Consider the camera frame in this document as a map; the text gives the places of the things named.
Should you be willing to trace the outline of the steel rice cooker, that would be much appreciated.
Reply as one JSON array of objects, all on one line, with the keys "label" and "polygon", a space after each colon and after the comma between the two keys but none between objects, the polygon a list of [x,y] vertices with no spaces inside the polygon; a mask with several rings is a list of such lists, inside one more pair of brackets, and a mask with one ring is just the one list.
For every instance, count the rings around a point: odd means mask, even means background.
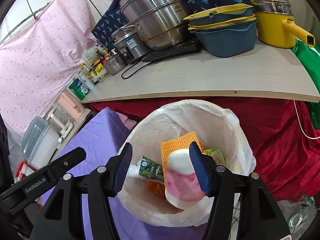
[{"label": "steel rice cooker", "polygon": [[151,48],[138,35],[135,25],[130,23],[113,32],[111,42],[127,63],[135,62],[151,51]]}]

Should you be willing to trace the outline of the red plastic basin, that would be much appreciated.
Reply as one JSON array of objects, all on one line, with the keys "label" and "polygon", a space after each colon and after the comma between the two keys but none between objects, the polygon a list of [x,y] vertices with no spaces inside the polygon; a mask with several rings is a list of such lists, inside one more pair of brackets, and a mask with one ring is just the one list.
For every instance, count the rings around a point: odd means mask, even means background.
[{"label": "red plastic basin", "polygon": [[15,179],[17,181],[20,181],[23,178],[32,174],[33,172],[34,172],[34,169],[28,165],[26,160],[24,160],[19,164],[19,166],[17,168],[17,171],[15,173]]}]

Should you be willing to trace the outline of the small steel lidded pot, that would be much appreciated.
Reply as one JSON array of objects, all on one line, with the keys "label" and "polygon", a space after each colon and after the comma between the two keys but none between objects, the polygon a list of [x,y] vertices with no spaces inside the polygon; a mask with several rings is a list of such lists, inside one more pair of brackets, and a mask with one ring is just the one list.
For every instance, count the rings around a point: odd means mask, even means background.
[{"label": "small steel lidded pot", "polygon": [[117,53],[108,58],[104,63],[104,68],[110,75],[116,75],[127,66],[127,61],[121,53]]}]

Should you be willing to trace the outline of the white bottle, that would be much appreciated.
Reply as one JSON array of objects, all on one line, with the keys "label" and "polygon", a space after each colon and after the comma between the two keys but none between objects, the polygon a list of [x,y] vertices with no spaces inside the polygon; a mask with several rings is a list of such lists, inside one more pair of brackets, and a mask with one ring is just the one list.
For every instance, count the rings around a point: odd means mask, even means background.
[{"label": "white bottle", "polygon": [[82,73],[79,77],[89,90],[92,90],[95,88],[95,83],[91,81],[86,74]]}]

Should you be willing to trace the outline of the green white milk carton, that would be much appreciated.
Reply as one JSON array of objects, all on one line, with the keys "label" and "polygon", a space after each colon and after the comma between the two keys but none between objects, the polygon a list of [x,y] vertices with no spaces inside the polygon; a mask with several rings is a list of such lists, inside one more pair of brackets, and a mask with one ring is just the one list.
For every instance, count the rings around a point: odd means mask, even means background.
[{"label": "green white milk carton", "polygon": [[142,156],[136,165],[131,164],[127,176],[146,181],[164,184],[163,167],[161,164]]}]

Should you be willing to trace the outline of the large steel steamer pot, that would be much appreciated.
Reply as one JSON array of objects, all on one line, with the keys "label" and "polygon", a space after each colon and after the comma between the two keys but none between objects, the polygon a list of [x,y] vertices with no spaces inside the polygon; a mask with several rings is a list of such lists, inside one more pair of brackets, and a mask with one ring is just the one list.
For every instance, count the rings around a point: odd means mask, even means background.
[{"label": "large steel steamer pot", "polygon": [[183,42],[184,18],[191,15],[187,0],[119,0],[120,12],[140,38],[155,51]]}]

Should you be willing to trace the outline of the purple table cloth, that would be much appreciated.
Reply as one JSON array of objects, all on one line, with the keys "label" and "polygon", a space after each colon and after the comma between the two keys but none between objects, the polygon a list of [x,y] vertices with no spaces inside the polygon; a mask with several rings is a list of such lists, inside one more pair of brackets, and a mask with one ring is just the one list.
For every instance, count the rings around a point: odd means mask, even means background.
[{"label": "purple table cloth", "polygon": [[[81,147],[86,151],[86,159],[69,172],[75,177],[89,174],[118,154],[129,134],[130,130],[123,124],[118,113],[106,107],[93,117],[54,159]],[[117,197],[110,198],[109,203],[121,239],[201,239],[206,229],[206,224],[186,228],[151,226],[134,217]]]}]

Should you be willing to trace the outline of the red velvet cloth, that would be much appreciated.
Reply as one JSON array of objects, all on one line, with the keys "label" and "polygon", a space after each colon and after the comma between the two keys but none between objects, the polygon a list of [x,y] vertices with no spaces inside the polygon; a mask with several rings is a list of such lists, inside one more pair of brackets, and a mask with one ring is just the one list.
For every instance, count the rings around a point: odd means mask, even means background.
[{"label": "red velvet cloth", "polygon": [[319,129],[315,129],[306,102],[245,97],[205,97],[230,109],[256,158],[275,200],[294,202],[302,195],[319,202]]}]

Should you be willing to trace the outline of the orange foam net sleeve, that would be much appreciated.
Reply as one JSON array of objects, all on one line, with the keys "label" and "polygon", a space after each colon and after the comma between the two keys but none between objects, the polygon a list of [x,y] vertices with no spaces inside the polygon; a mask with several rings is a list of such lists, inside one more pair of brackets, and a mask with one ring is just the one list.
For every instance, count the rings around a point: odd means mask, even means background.
[{"label": "orange foam net sleeve", "polygon": [[166,170],[168,164],[169,154],[175,150],[189,148],[192,142],[196,142],[200,150],[204,151],[204,144],[198,139],[196,132],[189,132],[181,137],[163,141],[160,144],[161,147],[161,158],[164,179],[166,180]]}]

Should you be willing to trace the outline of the pink electric kettle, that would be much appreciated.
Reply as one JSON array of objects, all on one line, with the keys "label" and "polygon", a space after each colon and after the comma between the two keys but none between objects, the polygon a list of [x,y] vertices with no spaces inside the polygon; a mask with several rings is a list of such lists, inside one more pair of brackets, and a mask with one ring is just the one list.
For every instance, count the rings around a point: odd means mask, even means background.
[{"label": "pink electric kettle", "polygon": [[57,100],[58,104],[74,119],[80,118],[85,108],[69,91],[64,91]]}]

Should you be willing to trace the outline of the yellow green snack bag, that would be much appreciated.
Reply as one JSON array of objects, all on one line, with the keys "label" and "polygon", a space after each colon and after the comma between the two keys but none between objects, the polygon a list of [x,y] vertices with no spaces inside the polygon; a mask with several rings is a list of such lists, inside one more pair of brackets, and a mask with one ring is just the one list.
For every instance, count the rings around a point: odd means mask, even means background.
[{"label": "yellow green snack bag", "polygon": [[203,154],[211,156],[216,165],[226,166],[226,158],[218,148],[204,150]]}]

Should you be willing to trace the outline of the yellow electric pot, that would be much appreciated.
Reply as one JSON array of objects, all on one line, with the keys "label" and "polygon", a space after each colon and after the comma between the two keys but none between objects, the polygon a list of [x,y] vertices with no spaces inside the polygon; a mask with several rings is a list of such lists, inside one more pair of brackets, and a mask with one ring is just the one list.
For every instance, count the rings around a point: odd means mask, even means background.
[{"label": "yellow electric pot", "polygon": [[278,0],[249,0],[258,19],[259,40],[273,47],[290,49],[300,39],[308,47],[314,47],[315,37],[295,24],[291,4]]}]

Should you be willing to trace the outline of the green tin can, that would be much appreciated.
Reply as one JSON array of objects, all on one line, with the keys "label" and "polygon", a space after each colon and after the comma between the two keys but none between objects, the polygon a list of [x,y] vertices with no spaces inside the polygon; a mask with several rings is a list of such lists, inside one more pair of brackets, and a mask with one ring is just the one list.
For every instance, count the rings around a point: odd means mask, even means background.
[{"label": "green tin can", "polygon": [[82,101],[89,93],[89,88],[78,78],[74,78],[68,89]]}]

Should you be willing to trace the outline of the pink dotted sheet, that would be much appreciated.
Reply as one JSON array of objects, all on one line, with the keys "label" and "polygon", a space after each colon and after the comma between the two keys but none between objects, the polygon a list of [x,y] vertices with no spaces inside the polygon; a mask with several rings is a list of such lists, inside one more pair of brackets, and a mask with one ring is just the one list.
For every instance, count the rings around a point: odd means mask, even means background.
[{"label": "pink dotted sheet", "polygon": [[86,0],[53,0],[29,27],[1,45],[1,116],[23,136],[79,72],[95,45]]}]

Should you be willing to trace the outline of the clear plastic bottle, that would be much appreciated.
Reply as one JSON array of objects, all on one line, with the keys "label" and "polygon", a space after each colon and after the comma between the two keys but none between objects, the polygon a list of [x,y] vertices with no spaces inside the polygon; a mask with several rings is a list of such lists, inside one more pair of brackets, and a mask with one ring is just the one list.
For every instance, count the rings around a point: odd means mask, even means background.
[{"label": "clear plastic bottle", "polygon": [[317,215],[314,198],[303,195],[298,202],[279,200],[277,204],[287,222],[292,239],[300,239]]}]

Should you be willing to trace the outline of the orange snack wrapper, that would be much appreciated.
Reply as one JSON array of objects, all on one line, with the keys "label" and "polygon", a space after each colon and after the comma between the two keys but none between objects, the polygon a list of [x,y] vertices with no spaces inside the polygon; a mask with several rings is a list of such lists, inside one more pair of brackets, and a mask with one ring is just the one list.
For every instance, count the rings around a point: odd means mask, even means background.
[{"label": "orange snack wrapper", "polygon": [[156,195],[157,197],[166,200],[165,196],[165,186],[161,183],[157,183],[154,181],[148,182],[148,189],[151,193]]}]

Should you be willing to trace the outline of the white glass kettle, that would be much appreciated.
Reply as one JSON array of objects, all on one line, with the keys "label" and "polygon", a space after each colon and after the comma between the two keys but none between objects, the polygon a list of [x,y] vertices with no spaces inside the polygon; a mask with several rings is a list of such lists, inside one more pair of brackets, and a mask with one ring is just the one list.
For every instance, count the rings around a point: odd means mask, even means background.
[{"label": "white glass kettle", "polygon": [[50,122],[50,120],[52,120],[54,123],[56,123],[59,126],[59,138],[58,138],[58,142],[61,143],[64,141],[64,139],[67,138],[67,136],[69,135],[69,133],[71,132],[71,130],[73,129],[74,125],[72,122],[70,122],[69,120],[66,122],[66,124],[64,124],[56,115],[55,112],[57,110],[57,107],[54,107],[53,109],[51,109],[45,119],[45,121],[47,123]]}]

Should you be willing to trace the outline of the green plastic bag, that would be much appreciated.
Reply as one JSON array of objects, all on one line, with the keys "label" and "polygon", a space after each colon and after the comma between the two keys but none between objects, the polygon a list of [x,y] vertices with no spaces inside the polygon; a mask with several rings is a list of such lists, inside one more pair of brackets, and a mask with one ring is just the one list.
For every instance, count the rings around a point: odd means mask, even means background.
[{"label": "green plastic bag", "polygon": [[[320,57],[319,57],[319,44],[316,43],[314,47],[308,47],[301,40],[296,39],[296,45],[291,49],[297,59],[304,66],[308,74],[310,75],[313,83],[315,84],[318,92],[320,88]],[[319,129],[319,102],[307,102],[306,103],[311,122],[315,129]]]}]

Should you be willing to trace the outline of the white dish rack box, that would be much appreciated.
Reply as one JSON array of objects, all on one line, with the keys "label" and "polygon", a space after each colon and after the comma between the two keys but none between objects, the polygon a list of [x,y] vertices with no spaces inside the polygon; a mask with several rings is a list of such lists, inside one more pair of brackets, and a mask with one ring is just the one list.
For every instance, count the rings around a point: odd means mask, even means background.
[{"label": "white dish rack box", "polygon": [[58,147],[59,133],[41,117],[35,117],[27,128],[20,150],[27,163],[40,169],[50,162]]}]

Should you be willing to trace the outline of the blue yellow stacked basins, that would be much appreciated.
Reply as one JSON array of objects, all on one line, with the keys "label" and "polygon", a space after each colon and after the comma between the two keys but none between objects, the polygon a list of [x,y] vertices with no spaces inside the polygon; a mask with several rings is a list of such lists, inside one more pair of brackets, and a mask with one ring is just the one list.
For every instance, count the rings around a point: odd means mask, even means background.
[{"label": "blue yellow stacked basins", "polygon": [[255,47],[258,19],[245,3],[215,7],[184,18],[188,30],[217,57],[231,57]]}]

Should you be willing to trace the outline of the pink paper cup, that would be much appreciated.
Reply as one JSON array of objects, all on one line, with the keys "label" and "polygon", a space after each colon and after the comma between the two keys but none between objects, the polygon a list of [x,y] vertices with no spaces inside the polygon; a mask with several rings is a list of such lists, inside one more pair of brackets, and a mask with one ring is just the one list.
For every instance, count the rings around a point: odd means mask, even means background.
[{"label": "pink paper cup", "polygon": [[186,148],[175,150],[168,156],[165,197],[171,205],[181,210],[191,208],[204,198]]}]

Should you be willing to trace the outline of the black induction cooktop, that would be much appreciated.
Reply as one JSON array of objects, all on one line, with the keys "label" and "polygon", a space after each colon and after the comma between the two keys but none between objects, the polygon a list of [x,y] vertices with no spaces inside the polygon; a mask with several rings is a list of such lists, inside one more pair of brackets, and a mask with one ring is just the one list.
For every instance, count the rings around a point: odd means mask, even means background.
[{"label": "black induction cooktop", "polygon": [[180,43],[176,46],[173,46],[165,50],[153,50],[142,58],[142,62],[162,61],[176,56],[199,53],[202,50],[202,48],[203,45],[199,40],[191,40]]}]

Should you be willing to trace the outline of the white lined trash bin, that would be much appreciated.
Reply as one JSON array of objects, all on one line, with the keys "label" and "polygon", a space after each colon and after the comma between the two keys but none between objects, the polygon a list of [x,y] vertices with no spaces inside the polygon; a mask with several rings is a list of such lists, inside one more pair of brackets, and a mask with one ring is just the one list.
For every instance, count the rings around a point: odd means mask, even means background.
[{"label": "white lined trash bin", "polygon": [[[237,116],[203,100],[182,100],[150,113],[127,137],[133,148],[132,164],[143,156],[167,167],[168,155],[196,142],[200,150],[218,149],[233,173],[249,175],[256,160]],[[146,181],[126,177],[118,198],[139,220],[154,226],[198,226],[208,221],[213,199],[203,197],[186,210],[153,194]]]}]

